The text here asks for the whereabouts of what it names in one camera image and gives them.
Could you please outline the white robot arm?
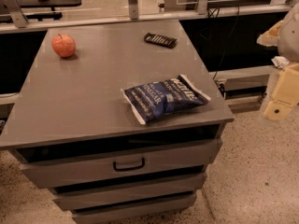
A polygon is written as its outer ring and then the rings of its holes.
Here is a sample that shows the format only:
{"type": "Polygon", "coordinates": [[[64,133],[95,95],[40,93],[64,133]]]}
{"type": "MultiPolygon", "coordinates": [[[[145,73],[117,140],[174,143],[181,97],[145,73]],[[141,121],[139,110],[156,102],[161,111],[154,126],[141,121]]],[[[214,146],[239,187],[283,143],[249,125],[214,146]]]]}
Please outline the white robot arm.
{"type": "Polygon", "coordinates": [[[299,104],[299,3],[260,35],[257,43],[278,48],[261,111],[264,119],[279,121],[299,104]]]}

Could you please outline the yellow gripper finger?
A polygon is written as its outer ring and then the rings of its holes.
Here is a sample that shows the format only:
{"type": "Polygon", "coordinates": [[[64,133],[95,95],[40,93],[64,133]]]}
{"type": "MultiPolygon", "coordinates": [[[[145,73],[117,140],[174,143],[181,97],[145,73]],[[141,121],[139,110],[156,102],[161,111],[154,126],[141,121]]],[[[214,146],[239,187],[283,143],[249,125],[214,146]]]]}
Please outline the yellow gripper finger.
{"type": "Polygon", "coordinates": [[[299,63],[283,68],[278,81],[270,93],[263,116],[278,121],[284,119],[299,104],[299,63]]]}

